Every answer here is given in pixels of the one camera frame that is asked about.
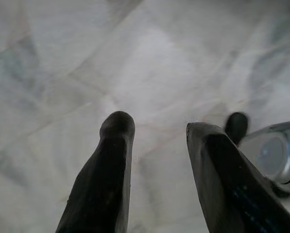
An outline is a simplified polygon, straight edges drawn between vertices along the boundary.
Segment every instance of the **rounded tip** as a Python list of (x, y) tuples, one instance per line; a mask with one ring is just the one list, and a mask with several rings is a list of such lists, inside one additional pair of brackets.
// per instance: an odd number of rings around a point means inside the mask
[(100, 136), (106, 135), (134, 135), (135, 124), (133, 118), (123, 111), (117, 111), (109, 115), (100, 129)]

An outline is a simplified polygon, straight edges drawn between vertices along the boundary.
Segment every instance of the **marble floor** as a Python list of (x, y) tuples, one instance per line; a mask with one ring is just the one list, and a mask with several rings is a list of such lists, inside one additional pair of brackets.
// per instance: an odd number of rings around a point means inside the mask
[(0, 0), (0, 233), (55, 231), (116, 110), (128, 232), (208, 232), (186, 124), (290, 120), (290, 0)]

